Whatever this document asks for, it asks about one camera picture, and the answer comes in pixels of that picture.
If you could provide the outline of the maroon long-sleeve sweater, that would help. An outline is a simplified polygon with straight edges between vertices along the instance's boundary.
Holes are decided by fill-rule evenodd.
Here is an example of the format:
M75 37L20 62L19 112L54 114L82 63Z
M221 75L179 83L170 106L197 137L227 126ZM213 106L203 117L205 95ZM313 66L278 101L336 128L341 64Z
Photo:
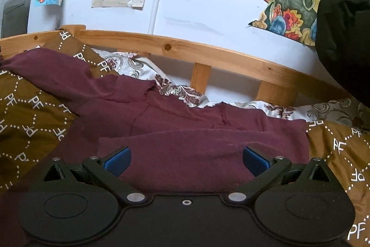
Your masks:
M231 190L253 179L243 164L245 147L308 162L302 120L225 103L190 108L160 95L153 81L96 77L86 62L48 49L16 55L1 68L52 94L76 115L54 156L78 164L128 147L132 159L121 179L142 191Z

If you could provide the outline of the brown patterned PF duvet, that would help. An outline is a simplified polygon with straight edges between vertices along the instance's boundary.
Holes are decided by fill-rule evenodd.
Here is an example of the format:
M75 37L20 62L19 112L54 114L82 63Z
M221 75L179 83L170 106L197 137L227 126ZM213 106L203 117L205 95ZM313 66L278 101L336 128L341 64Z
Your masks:
M68 31L59 32L42 49L86 62L96 77L127 76L115 72ZM75 119L76 115L55 96L1 68L1 191L10 189L44 158L53 157ZM348 242L368 246L369 122L366 128L357 128L328 120L302 121L309 142L308 159L320 157L327 163L356 209Z

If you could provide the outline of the floral white bed sheet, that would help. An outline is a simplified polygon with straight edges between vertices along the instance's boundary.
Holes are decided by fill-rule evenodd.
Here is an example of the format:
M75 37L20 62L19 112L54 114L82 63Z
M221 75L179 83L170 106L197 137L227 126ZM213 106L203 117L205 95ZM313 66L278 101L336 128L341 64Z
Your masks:
M211 101L208 97L187 85L178 85L173 82L154 62L135 53L110 52L94 49L120 75L127 75L140 80L153 80L159 87L160 94L175 96L191 108L205 108L215 106L218 101ZM302 119L307 122L328 120L357 128L366 128L369 122L367 108L353 98L334 100L314 105L278 106L271 101L263 102L228 102L229 105L242 109L259 109L269 117L286 120Z

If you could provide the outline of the black hanging garment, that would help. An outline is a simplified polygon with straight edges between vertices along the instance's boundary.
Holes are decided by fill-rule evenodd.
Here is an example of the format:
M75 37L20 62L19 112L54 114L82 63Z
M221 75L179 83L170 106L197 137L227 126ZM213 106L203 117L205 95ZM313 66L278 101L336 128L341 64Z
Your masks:
M332 78L369 106L369 0L321 0L315 47Z

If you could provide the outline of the wooden bed rail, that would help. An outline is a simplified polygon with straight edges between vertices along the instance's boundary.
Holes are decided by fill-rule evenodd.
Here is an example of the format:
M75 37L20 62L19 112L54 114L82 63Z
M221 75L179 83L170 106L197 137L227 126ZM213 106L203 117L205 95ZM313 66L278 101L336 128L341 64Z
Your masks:
M192 63L191 87L206 91L210 72L217 68L259 80L255 100L280 106L292 106L299 94L320 102L341 100L350 94L313 76L243 53L177 38L120 31L87 29L84 25L65 25L64 30L82 43L108 50L140 55L158 55Z

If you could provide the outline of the dark wall panel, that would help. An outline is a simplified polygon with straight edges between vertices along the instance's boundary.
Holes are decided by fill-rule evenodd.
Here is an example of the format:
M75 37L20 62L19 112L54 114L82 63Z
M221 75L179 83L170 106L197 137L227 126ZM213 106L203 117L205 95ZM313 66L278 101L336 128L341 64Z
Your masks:
M1 37L26 34L31 0L9 0L3 9Z

